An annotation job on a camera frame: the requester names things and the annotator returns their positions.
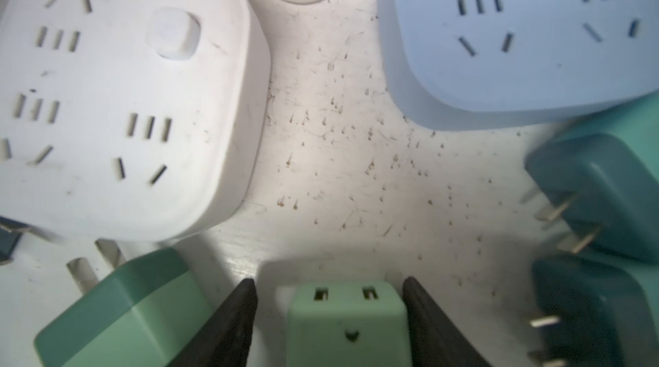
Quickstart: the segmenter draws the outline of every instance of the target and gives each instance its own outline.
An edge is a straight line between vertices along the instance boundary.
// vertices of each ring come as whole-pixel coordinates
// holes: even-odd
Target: white tabletop
[[[240,279],[256,278],[249,365],[284,364],[291,289],[282,287],[319,279],[400,286],[409,275],[493,366],[532,365],[526,353],[540,342],[526,324],[530,263],[567,228],[541,230],[533,213],[543,196],[520,204],[533,187],[523,160],[557,125],[423,128],[386,90],[375,0],[250,2],[272,53],[254,176],[230,220],[176,246],[217,304]],[[156,246],[122,248],[130,258]],[[65,268],[79,256],[108,273],[93,240],[33,236],[0,267],[0,365],[39,365],[32,340],[80,296]]]

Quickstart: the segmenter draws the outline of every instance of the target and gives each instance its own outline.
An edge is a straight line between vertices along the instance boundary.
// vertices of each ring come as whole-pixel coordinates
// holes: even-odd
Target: socket outlet
[[[223,221],[251,177],[269,66],[247,0],[10,0],[0,215],[113,240]]]
[[[581,115],[659,88],[659,32],[653,30],[659,0],[378,4],[393,98],[431,128],[491,128]],[[423,93],[409,93],[416,89]],[[445,116],[432,100],[457,113]],[[473,120],[465,122],[471,113]]]

